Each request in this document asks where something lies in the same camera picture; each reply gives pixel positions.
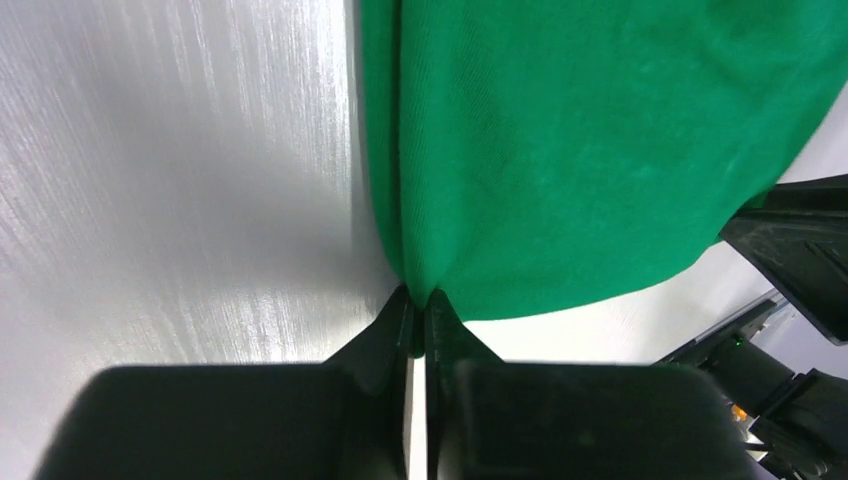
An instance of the green cloth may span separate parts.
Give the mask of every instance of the green cloth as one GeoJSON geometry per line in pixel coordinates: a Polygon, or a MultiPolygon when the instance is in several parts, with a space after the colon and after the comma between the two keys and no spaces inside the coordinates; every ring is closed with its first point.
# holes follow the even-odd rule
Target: green cloth
{"type": "Polygon", "coordinates": [[[514,317],[691,265],[848,77],[846,0],[362,0],[386,255],[514,317]]]}

